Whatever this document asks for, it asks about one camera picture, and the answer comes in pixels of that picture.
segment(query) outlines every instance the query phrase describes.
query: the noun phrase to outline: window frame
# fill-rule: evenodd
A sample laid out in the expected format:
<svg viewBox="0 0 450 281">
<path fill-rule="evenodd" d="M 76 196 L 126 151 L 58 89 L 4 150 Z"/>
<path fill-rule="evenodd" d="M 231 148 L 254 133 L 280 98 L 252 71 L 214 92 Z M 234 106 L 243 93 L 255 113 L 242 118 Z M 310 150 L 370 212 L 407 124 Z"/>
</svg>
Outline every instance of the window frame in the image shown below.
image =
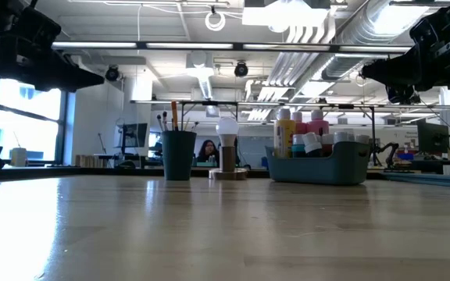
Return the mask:
<svg viewBox="0 0 450 281">
<path fill-rule="evenodd" d="M 66 126 L 66 117 L 67 117 L 67 104 L 69 103 L 69 95 L 65 91 L 60 91 L 60 93 L 61 93 L 61 95 L 60 95 L 60 115 L 59 115 L 58 120 L 54 120 L 54 119 L 48 118 L 46 116 L 41 116 L 36 113 L 27 112 L 24 110 L 0 105 L 0 110 L 2 110 L 2 111 L 11 112 L 11 113 L 21 115 L 21 116 L 26 116 L 26 117 L 29 117 L 32 119 L 50 121 L 50 122 L 54 122 L 54 123 L 58 124 L 59 131 L 56 135 L 56 140 L 55 140 L 55 160 L 47 160 L 47 161 L 33 160 L 33 161 L 29 161 L 29 163 L 31 165 L 33 165 L 33 164 L 35 164 L 35 165 L 62 164 L 63 163 L 63 150 L 64 150 L 65 137 L 66 137 L 65 136 L 65 132 L 66 132 L 65 126 Z"/>
</svg>

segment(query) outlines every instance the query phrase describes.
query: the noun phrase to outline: light bulb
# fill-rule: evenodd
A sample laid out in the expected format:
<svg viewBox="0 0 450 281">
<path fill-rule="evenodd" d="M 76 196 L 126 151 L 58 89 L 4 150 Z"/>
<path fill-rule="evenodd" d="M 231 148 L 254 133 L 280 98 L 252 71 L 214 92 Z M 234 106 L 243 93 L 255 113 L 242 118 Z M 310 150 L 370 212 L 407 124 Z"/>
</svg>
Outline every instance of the light bulb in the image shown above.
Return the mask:
<svg viewBox="0 0 450 281">
<path fill-rule="evenodd" d="M 235 138 L 239 132 L 239 125 L 237 121 L 230 117 L 223 117 L 216 124 L 216 132 L 220 137 L 220 141 L 222 146 L 224 147 L 233 147 Z"/>
</svg>

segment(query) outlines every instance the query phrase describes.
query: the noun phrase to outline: computer monitor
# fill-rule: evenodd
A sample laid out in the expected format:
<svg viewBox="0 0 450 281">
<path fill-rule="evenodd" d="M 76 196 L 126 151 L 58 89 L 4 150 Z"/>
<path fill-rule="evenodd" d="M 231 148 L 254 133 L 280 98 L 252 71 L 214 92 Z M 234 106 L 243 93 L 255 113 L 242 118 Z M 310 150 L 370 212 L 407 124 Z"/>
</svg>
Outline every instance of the computer monitor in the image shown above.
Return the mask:
<svg viewBox="0 0 450 281">
<path fill-rule="evenodd" d="M 447 153 L 449 149 L 449 128 L 444 125 L 418 122 L 418 143 L 420 151 L 426 153 Z"/>
<path fill-rule="evenodd" d="M 125 135 L 125 148 L 143 148 L 145 146 L 145 135 L 147 134 L 147 123 L 117 125 L 119 138 L 117 147 L 123 146 L 123 135 Z"/>
</svg>

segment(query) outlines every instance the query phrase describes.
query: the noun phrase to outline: workbench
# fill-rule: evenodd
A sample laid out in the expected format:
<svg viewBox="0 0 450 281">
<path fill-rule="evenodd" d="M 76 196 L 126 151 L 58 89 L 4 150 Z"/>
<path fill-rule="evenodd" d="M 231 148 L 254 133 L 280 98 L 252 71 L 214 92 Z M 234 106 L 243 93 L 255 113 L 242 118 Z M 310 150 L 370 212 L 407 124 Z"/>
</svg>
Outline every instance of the workbench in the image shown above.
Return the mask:
<svg viewBox="0 0 450 281">
<path fill-rule="evenodd" d="M 0 280 L 450 280 L 450 187 L 0 183 Z"/>
</svg>

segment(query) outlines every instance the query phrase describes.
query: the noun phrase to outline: security camera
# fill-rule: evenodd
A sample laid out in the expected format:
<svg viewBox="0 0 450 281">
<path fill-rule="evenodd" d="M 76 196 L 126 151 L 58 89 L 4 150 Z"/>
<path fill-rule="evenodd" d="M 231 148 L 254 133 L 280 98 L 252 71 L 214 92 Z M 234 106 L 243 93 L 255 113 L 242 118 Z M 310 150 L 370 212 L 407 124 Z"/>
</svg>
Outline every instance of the security camera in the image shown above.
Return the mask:
<svg viewBox="0 0 450 281">
<path fill-rule="evenodd" d="M 235 66 L 234 74 L 236 77 L 244 77 L 248 75 L 248 67 L 246 66 L 246 62 L 238 62 L 237 66 Z"/>
<path fill-rule="evenodd" d="M 107 72 L 105 73 L 105 78 L 110 82 L 116 82 L 123 78 L 123 74 L 119 72 L 118 66 L 109 66 Z"/>
</svg>

